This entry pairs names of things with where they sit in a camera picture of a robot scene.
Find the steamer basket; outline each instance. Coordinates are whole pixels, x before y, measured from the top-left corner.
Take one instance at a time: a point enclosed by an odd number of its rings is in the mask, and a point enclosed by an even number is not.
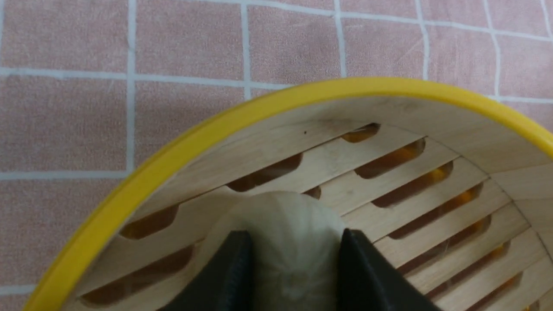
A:
[[[443,310],[553,310],[552,157],[551,133],[451,86],[352,78],[279,91],[142,165],[25,310],[155,311],[232,203],[271,190],[332,207]]]

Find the light wood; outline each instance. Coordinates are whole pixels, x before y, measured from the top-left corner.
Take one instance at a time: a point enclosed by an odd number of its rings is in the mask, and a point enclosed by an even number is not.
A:
[[[69,301],[65,310],[85,311],[151,311],[157,310],[169,303],[194,277],[193,265],[188,265],[174,275],[153,284],[146,289],[135,293],[107,307],[87,306],[79,298]]]
[[[400,240],[387,236],[374,245],[392,265],[399,267],[495,212],[509,201],[509,197],[499,187],[488,181],[484,183],[480,196],[473,201],[448,212]]]
[[[553,288],[553,263],[544,257],[522,274],[520,284],[482,311],[521,311]]]
[[[516,205],[540,235],[549,254],[553,253],[553,199],[521,200]]]
[[[338,138],[309,149],[295,171],[249,191],[238,193],[227,186],[209,191],[181,204],[173,223],[161,232],[137,241],[116,237],[78,293],[87,293],[202,239],[221,215],[246,196],[276,190],[304,192],[420,138],[383,126],[376,136],[359,143]]]
[[[492,174],[513,200],[553,199],[553,163]]]
[[[337,104],[328,107],[327,116],[370,120],[429,136],[487,173],[551,163],[545,153],[514,131],[456,106],[408,97],[389,97],[387,101],[368,97],[347,102],[348,109]]]
[[[537,234],[531,229],[526,230],[511,241],[509,251],[504,257],[465,280],[435,300],[435,303],[443,310],[464,311],[546,256]]]
[[[425,191],[388,208],[367,203],[342,218],[348,227],[363,230],[371,241],[376,241],[487,178],[486,174],[467,160],[456,159],[451,175]]]
[[[426,294],[528,227],[515,206],[501,208],[492,214],[492,222],[483,234],[453,249],[431,265],[409,273],[407,280]]]
[[[540,298],[539,304],[540,311],[553,311],[553,289]]]
[[[143,203],[131,221],[227,184],[364,125],[366,123],[355,121],[313,121],[251,133],[247,139],[228,142],[174,176]]]
[[[348,172],[321,184],[319,200],[344,215],[457,157],[451,150],[426,139],[426,147],[420,156],[378,177],[363,179],[355,172]]]

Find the white grout line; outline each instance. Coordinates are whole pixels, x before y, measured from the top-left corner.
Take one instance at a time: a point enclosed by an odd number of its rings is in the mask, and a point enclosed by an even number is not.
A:
[[[428,63],[430,62],[430,39],[428,38],[428,31],[426,30],[424,17],[422,16],[422,5],[420,0],[415,0],[416,15],[420,24],[420,31],[422,32],[422,40],[424,42],[424,59],[422,61],[422,79],[428,80]]]
[[[2,33],[4,32],[4,0],[0,0],[0,51],[2,50]]]
[[[500,102],[503,101],[512,101],[512,102],[525,102],[525,103],[549,103],[553,104],[553,99],[533,99],[529,97],[515,97],[515,96],[488,96],[490,99],[497,100]]]
[[[446,20],[425,20],[424,23],[425,25],[429,25],[429,26],[453,27],[453,28],[458,28],[463,30],[471,30],[474,32],[489,33],[489,28],[465,25],[465,24],[455,23],[455,22],[448,22]]]
[[[137,1],[128,0],[128,55],[127,55],[127,172],[134,170],[135,67],[137,34]]]
[[[405,24],[419,24],[420,21],[414,18],[398,17],[393,15],[378,15],[359,12],[342,12],[342,18],[359,18],[359,19],[372,19],[372,20],[387,20],[389,22],[405,23]]]
[[[553,33],[551,32],[551,24],[549,21],[549,11],[547,10],[547,5],[545,4],[545,0],[540,0],[540,2],[541,2],[541,8],[544,11],[545,29],[547,29],[547,34],[549,36],[549,39],[551,39],[551,42],[553,42]]]
[[[244,4],[246,6],[269,7],[269,8],[283,9],[286,11],[307,13],[307,14],[313,14],[313,15],[324,15],[324,16],[334,15],[334,11],[331,11],[331,10],[302,7],[294,4],[287,4],[287,3],[281,3],[276,1],[266,1],[266,0],[189,0],[189,1],[229,3],[229,4],[240,4],[240,5]]]
[[[493,33],[493,34],[506,35],[506,36],[509,36],[509,37],[518,37],[518,38],[531,39],[531,40],[537,40],[537,41],[548,41],[548,42],[551,41],[551,38],[542,37],[540,35],[509,32],[509,31],[506,31],[506,30],[497,30],[497,29],[490,29],[490,32]]]
[[[0,286],[0,296],[30,294],[35,287],[35,284]]]
[[[240,5],[240,15],[242,16],[242,57],[244,61],[244,99],[252,99],[252,66],[249,57],[249,23],[248,7],[245,4]]]
[[[0,76],[42,76],[42,77],[53,77],[60,80],[69,79],[69,78],[106,79],[106,80],[126,80],[127,79],[127,74],[123,74],[123,73],[120,74],[117,72],[6,68],[6,67],[0,68]]]
[[[288,87],[295,86],[295,84],[277,84],[277,83],[264,83],[264,82],[251,82],[253,88],[266,89],[266,90],[282,90]]]
[[[342,11],[340,9],[340,0],[334,0],[334,20],[336,22],[336,34],[338,35],[338,51],[340,53],[340,76],[347,77],[346,70],[346,40],[342,29]]]
[[[163,75],[146,75],[146,74],[135,74],[134,78],[136,81],[154,81],[154,82],[172,82],[172,83],[184,83],[184,84],[245,87],[245,83],[242,80],[225,80],[225,79],[209,79],[209,78],[201,78],[201,77],[163,76]]]
[[[495,83],[494,93],[499,96],[499,82],[501,79],[501,49],[499,43],[495,37],[495,31],[493,29],[492,16],[489,13],[488,0],[482,0],[484,4],[484,11],[486,12],[486,19],[488,20],[488,26],[490,29],[490,35],[492,36],[493,46],[495,48]]]
[[[123,179],[125,170],[55,170],[50,172],[0,172],[0,180],[35,179]]]

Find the yellow rim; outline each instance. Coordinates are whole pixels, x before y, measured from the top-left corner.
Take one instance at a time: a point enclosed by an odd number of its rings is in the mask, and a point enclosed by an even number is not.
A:
[[[86,268],[134,209],[210,146],[257,121],[300,106],[377,95],[418,97],[472,110],[511,128],[553,158],[553,134],[506,106],[456,87],[387,77],[356,77],[292,87],[204,121],[146,161],[81,225],[42,278],[24,311],[59,310]]]

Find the dumpling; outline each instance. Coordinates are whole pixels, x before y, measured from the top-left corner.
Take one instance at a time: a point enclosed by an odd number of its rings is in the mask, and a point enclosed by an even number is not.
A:
[[[336,310],[337,262],[345,228],[318,200],[293,192],[252,196],[213,226],[195,260],[198,274],[232,230],[253,241],[255,311]]]

